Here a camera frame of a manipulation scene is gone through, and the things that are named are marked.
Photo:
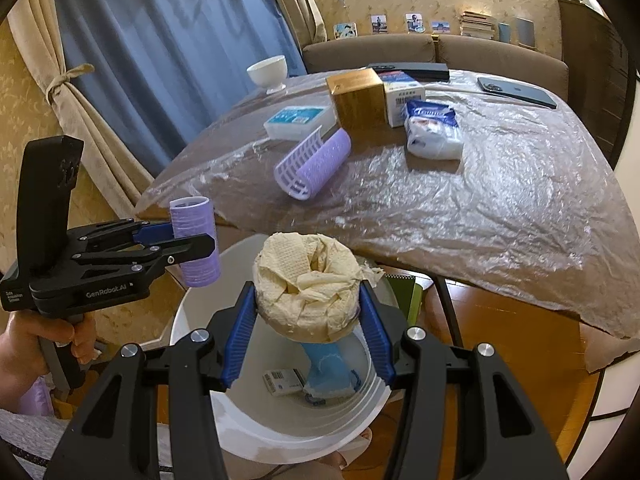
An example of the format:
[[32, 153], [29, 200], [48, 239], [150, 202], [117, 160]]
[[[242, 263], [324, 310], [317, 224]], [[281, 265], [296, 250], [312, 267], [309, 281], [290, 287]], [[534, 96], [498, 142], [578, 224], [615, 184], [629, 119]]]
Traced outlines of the person left hand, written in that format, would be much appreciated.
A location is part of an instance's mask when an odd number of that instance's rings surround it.
[[58, 318], [45, 318], [31, 311], [16, 311], [9, 316], [1, 334], [1, 408], [16, 413], [20, 400], [34, 382], [49, 373], [39, 339], [70, 345], [79, 364], [96, 357], [96, 321], [92, 313], [72, 325]]

